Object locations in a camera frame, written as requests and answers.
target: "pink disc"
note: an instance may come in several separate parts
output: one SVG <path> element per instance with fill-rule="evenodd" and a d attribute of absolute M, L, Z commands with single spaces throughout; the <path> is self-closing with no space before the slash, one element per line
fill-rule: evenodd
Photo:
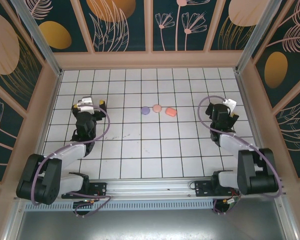
<path fill-rule="evenodd" d="M 162 107 L 160 105 L 156 104 L 152 107 L 152 109 L 155 113 L 160 113 L 162 110 Z"/>

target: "dark teal wallpaper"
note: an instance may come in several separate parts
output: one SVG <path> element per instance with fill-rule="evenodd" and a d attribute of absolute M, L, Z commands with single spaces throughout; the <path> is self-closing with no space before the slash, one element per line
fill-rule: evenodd
<path fill-rule="evenodd" d="M 80 0 L 96 52 L 145 51 L 144 0 Z"/>
<path fill-rule="evenodd" d="M 276 115 L 276 120 L 300 178 L 300 93 Z"/>
<path fill-rule="evenodd" d="M 0 86 L 27 109 L 42 65 L 0 4 Z"/>
<path fill-rule="evenodd" d="M 0 181 L 4 176 L 23 120 L 0 98 Z"/>
<path fill-rule="evenodd" d="M 153 50 L 202 51 L 216 0 L 153 1 Z"/>
<path fill-rule="evenodd" d="M 256 46 L 253 54 L 252 54 L 252 58 L 254 59 L 255 58 L 255 55 L 257 54 L 257 52 L 259 51 L 261 45 L 263 44 L 264 42 L 264 39 L 266 38 L 266 36 L 269 34 L 271 28 L 273 27 L 275 21 L 277 20 L 278 16 L 280 15 L 280 12 L 282 11 L 283 7 L 286 5 L 287 3 L 287 0 L 282 0 L 281 4 L 280 4 L 280 7 L 278 8 L 278 10 L 276 11 L 273 19 L 271 20 L 271 23 L 270 25 L 268 26 L 267 30 L 265 31 L 265 33 L 263 34 L 262 38 L 260 39 L 260 42 L 259 44 Z"/>
<path fill-rule="evenodd" d="M 88 51 L 70 0 L 25 2 L 54 53 Z"/>
<path fill-rule="evenodd" d="M 267 0 L 226 0 L 210 50 L 243 50 Z"/>
<path fill-rule="evenodd" d="M 256 68 L 272 107 L 300 81 L 300 0 L 293 2 Z"/>

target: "orange block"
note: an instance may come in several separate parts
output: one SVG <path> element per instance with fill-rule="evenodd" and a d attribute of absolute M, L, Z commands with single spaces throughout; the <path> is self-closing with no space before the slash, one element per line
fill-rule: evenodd
<path fill-rule="evenodd" d="M 168 107 L 166 110 L 165 110 L 165 114 L 171 116 L 171 117 L 175 117 L 177 115 L 177 110 L 171 108 L 171 107 Z"/>

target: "gold circle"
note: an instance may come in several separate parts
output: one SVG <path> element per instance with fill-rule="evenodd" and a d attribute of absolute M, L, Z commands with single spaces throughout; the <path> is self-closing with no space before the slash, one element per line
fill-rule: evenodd
<path fill-rule="evenodd" d="M 112 23 L 119 22 L 120 17 L 116 13 L 112 2 L 114 2 L 118 11 L 119 9 L 123 11 L 126 18 L 129 18 L 136 9 L 136 0 L 86 0 L 90 10 L 99 19 Z"/>
<path fill-rule="evenodd" d="M 269 0 L 231 0 L 229 18 L 240 27 L 254 26 L 259 22 Z"/>
<path fill-rule="evenodd" d="M 11 74 L 20 56 L 18 35 L 11 24 L 0 15 L 0 74 Z"/>
<path fill-rule="evenodd" d="M 275 89 L 285 79 L 288 70 L 286 56 L 278 51 L 273 52 L 267 59 L 264 68 L 265 83 L 269 88 Z"/>
<path fill-rule="evenodd" d="M 70 47 L 72 40 L 68 30 L 55 21 L 45 21 L 39 25 L 46 42 L 55 49 Z"/>

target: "white grid floor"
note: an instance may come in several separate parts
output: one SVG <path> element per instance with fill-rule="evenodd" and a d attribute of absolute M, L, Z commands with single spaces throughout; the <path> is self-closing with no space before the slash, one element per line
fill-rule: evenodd
<path fill-rule="evenodd" d="M 67 70 L 43 153 L 69 143 L 76 128 L 71 107 L 92 96 L 96 104 L 106 101 L 109 132 L 91 154 L 66 171 L 88 174 L 90 179 L 140 179 L 211 176 L 217 170 L 236 169 L 237 160 L 212 142 L 209 131 L 198 122 L 197 106 L 208 95 L 237 101 L 239 119 L 234 129 L 254 144 L 232 68 Z M 161 113 L 141 115 L 141 107 L 155 104 L 162 106 Z M 176 108 L 177 116 L 167 116 L 167 107 Z M 206 107 L 201 109 L 204 121 L 210 122 Z M 97 122 L 97 136 L 105 127 L 104 120 Z"/>

